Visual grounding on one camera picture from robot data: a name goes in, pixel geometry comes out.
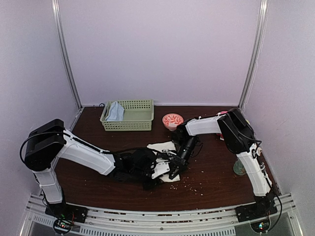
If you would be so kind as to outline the green plastic basket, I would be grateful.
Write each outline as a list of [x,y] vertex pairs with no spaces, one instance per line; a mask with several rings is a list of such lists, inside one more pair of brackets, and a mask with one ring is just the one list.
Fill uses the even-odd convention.
[[154,101],[145,100],[117,100],[125,109],[123,121],[108,122],[108,115],[112,102],[108,101],[104,106],[100,122],[105,131],[150,131],[154,119]]

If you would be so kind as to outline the right aluminium frame post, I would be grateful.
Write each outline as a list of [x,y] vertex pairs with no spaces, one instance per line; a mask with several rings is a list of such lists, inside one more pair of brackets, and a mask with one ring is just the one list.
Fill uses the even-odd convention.
[[265,31],[268,5],[269,5],[268,0],[260,1],[260,8],[259,8],[259,14],[258,14],[258,19],[257,19],[255,37],[253,41],[252,54],[251,54],[250,63],[249,63],[249,67],[246,74],[245,83],[243,86],[243,91],[242,91],[240,101],[238,104],[238,108],[240,108],[242,111],[245,110],[245,105],[249,98],[253,80],[254,80],[257,60],[258,60],[259,53],[261,50],[261,45],[262,45],[264,31]]

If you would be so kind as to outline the left aluminium frame post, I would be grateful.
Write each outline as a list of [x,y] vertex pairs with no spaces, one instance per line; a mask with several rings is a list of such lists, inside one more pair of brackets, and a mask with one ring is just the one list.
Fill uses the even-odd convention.
[[75,80],[73,77],[73,72],[72,72],[72,68],[71,68],[71,64],[70,64],[70,60],[69,60],[69,55],[68,55],[67,46],[66,46],[66,40],[65,40],[64,31],[63,31],[62,17],[61,17],[61,12],[60,12],[60,4],[59,4],[58,0],[51,0],[51,4],[52,4],[53,16],[54,16],[54,20],[55,20],[55,24],[56,24],[56,28],[57,28],[57,34],[58,34],[58,38],[59,38],[59,44],[60,44],[62,60],[63,60],[66,76],[67,76],[70,90],[71,90],[71,93],[74,97],[76,106],[79,110],[81,110],[83,108],[83,106],[82,106],[81,99],[80,99],[80,96],[78,93],[78,89],[77,89],[77,86],[76,86],[76,83],[75,83]]

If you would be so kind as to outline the aluminium frame post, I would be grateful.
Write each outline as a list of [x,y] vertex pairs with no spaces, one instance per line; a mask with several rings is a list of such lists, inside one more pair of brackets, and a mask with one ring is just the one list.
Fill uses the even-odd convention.
[[70,60],[69,60],[69,55],[68,55],[67,46],[66,46],[66,40],[65,40],[64,31],[63,31],[62,17],[61,17],[61,12],[60,12],[60,4],[59,4],[58,0],[51,0],[51,4],[52,4],[53,16],[54,16],[54,20],[55,20],[55,24],[56,24],[56,28],[57,28],[57,34],[58,34],[58,38],[59,38],[59,44],[60,44],[62,60],[63,60],[66,76],[67,76],[70,90],[71,90],[71,93],[74,97],[76,106],[79,110],[81,110],[83,108],[83,106],[82,106],[81,99],[80,99],[80,96],[78,93],[78,89],[77,89],[77,86],[76,86],[76,83],[75,83],[75,80],[73,77],[73,72],[72,72],[72,68],[71,68],[71,64],[70,64]]
[[258,60],[259,53],[261,50],[261,45],[262,45],[264,31],[265,31],[268,5],[269,5],[268,0],[260,1],[260,8],[259,8],[259,14],[258,14],[258,19],[257,19],[255,37],[253,41],[252,54],[251,54],[250,63],[249,63],[249,67],[246,74],[245,83],[243,86],[243,91],[242,91],[240,101],[238,104],[238,108],[240,108],[242,111],[245,110],[245,105],[249,98],[253,80],[254,80],[257,60]]

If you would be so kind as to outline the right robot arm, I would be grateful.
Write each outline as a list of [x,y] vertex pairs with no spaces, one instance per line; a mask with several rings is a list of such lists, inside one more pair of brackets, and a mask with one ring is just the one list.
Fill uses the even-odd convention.
[[222,134],[227,149],[237,156],[246,170],[252,184],[255,203],[240,206],[237,212],[244,210],[257,217],[276,213],[274,198],[277,194],[264,163],[259,161],[261,141],[254,137],[252,127],[238,108],[213,117],[188,119],[175,128],[171,138],[181,147],[175,158],[175,172],[178,173],[187,164],[198,142],[198,135],[201,134]]

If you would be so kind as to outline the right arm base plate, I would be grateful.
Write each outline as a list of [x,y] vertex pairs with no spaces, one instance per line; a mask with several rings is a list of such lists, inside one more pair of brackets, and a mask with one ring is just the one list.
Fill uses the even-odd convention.
[[276,206],[269,208],[256,203],[250,205],[241,205],[235,208],[238,222],[251,221],[258,218],[266,217],[268,214],[275,214],[278,212]]

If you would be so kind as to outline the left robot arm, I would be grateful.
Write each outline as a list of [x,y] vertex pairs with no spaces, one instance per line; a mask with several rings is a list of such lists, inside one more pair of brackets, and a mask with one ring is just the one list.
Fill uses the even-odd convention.
[[153,176],[157,166],[156,154],[147,147],[119,151],[101,149],[65,129],[60,119],[33,130],[19,150],[21,161],[33,172],[44,192],[47,207],[59,218],[67,218],[71,208],[66,204],[64,191],[52,168],[56,158],[78,163],[117,181],[140,181],[145,190],[150,190],[161,182]]

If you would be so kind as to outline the cream floral mug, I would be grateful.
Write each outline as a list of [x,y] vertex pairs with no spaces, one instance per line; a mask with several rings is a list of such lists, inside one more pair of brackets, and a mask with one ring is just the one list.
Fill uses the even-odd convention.
[[241,160],[237,159],[233,166],[233,171],[238,176],[244,176],[247,174],[244,165],[242,164]]

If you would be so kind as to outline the front aluminium rail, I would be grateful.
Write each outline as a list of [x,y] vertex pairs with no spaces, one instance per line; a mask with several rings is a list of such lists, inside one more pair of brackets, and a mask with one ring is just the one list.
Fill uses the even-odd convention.
[[[57,236],[54,217],[45,214],[42,195],[31,195],[18,236]],[[291,194],[280,197],[283,211],[267,234],[253,227],[268,218],[240,222],[236,206],[185,211],[125,211],[85,206],[84,223],[65,236],[303,236]]]

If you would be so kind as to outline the red patterned white bowl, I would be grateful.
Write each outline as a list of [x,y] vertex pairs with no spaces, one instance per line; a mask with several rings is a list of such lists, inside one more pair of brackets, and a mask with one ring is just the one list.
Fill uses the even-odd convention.
[[174,113],[166,114],[162,118],[162,123],[164,127],[170,131],[175,131],[177,126],[182,124],[183,122],[184,122],[183,117],[179,114]]

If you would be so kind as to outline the light blue towel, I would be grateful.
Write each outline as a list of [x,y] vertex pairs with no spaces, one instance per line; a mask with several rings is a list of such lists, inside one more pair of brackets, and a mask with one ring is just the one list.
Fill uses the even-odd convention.
[[125,112],[124,107],[118,101],[114,101],[110,105],[108,115],[105,117],[105,121],[108,122],[123,121],[124,112]]

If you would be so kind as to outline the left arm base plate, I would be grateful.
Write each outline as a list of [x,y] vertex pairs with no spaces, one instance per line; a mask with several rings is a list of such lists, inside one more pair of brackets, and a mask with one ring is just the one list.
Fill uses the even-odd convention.
[[46,207],[45,213],[61,220],[67,220],[75,223],[85,223],[88,209],[82,206],[66,205],[60,207]]

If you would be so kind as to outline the white towel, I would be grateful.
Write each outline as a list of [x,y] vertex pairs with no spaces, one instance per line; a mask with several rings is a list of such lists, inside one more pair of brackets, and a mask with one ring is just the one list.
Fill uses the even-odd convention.
[[[171,141],[165,142],[165,143],[156,143],[156,144],[148,144],[147,148],[154,149],[163,152],[164,150],[170,150],[172,152],[175,152],[175,145]],[[154,172],[152,174],[152,179],[159,179],[162,182],[177,182],[180,181],[180,175],[177,175],[173,179],[169,178],[169,172],[170,172],[170,162],[162,159],[157,158],[156,160],[157,164],[154,168]]]

